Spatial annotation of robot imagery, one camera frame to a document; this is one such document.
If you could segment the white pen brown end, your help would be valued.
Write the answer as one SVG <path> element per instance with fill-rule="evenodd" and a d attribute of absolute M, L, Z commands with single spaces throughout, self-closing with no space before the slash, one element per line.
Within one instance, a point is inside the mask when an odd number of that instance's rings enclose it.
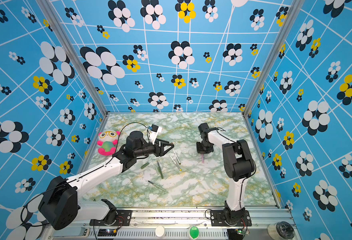
<path fill-rule="evenodd" d="M 179 165 L 181 165 L 181 162 L 180 162 L 180 160 L 179 160 L 179 158 L 178 158 L 178 156 L 177 156 L 177 154 L 176 154 L 176 151 L 175 151 L 174 149 L 173 149 L 173 152 L 174 152 L 174 154 L 175 154 L 177 163 L 178 163 Z"/>

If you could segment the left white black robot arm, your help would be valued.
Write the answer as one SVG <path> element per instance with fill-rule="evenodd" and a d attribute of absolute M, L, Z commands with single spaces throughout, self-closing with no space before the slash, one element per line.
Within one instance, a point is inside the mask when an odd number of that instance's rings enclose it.
<path fill-rule="evenodd" d="M 38 210 L 55 230 L 62 230 L 72 222 L 81 220 L 112 225 L 119 219 L 114 204 L 107 199 L 81 201 L 81 197 L 109 178 L 127 171 L 139 158 L 149 155 L 163 157 L 174 146 L 160 139 L 146 142 L 142 132 L 133 131 L 126 143 L 105 162 L 67 179 L 58 176 L 51 180 Z"/>

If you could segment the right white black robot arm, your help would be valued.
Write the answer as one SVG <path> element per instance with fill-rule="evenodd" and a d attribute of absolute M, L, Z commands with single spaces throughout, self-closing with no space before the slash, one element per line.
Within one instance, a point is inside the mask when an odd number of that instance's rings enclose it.
<path fill-rule="evenodd" d="M 228 226 L 242 224 L 249 226 L 247 210 L 244 205 L 246 185 L 256 173 L 257 166 L 251 156 L 247 141 L 231 140 L 223 135 L 222 128 L 210 128 L 207 123 L 198 126 L 201 142 L 196 143 L 196 150 L 201 155 L 214 152 L 214 147 L 222 151 L 224 170 L 229 177 L 228 196 L 223 211 L 215 216 L 216 220 L 224 220 Z"/>

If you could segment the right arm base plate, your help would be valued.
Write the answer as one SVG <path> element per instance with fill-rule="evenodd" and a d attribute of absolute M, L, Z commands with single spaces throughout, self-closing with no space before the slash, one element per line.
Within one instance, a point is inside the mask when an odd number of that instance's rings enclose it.
<path fill-rule="evenodd" d="M 212 210 L 210 211 L 211 225 L 214 227 L 251 227 L 252 221 L 249 211 Z"/>

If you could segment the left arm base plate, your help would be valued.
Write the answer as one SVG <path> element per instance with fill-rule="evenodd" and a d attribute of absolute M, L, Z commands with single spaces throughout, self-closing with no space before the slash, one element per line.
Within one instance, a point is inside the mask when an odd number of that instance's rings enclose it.
<path fill-rule="evenodd" d="M 131 210 L 117 209 L 116 211 L 108 213 L 107 216 L 102 220 L 94 220 L 94 219 L 90 220 L 89 224 L 90 226 L 101 226 L 101 227 L 129 226 L 132 219 L 132 213 L 133 211 Z"/>

